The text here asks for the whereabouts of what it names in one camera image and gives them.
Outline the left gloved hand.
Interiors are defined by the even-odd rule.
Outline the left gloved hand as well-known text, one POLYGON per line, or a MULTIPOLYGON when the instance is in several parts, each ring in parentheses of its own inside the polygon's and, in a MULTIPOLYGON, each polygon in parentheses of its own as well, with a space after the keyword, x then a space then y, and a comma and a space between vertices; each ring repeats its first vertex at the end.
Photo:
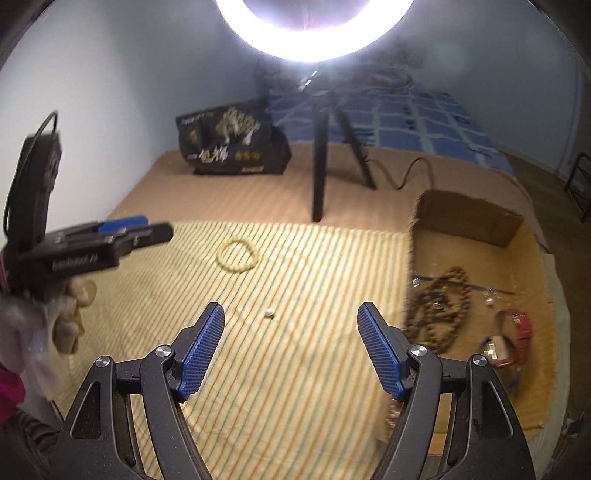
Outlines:
POLYGON ((96 298, 95 282, 76 276, 53 286, 44 300, 1 295, 1 366, 24 375, 35 394, 59 395, 60 356, 77 352, 85 333, 82 310, 96 298))

